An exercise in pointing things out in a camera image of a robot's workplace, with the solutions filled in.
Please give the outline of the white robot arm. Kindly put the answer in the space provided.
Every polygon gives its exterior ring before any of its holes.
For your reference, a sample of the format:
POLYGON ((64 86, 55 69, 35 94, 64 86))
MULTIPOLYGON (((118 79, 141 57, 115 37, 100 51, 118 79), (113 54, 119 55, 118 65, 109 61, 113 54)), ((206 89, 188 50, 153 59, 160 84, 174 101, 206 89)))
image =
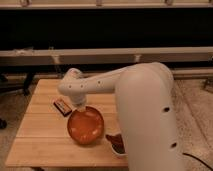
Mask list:
POLYGON ((86 105, 88 93, 115 94, 129 171, 185 171, 171 91, 173 75, 154 62, 84 78, 70 69, 58 90, 73 106, 86 105))

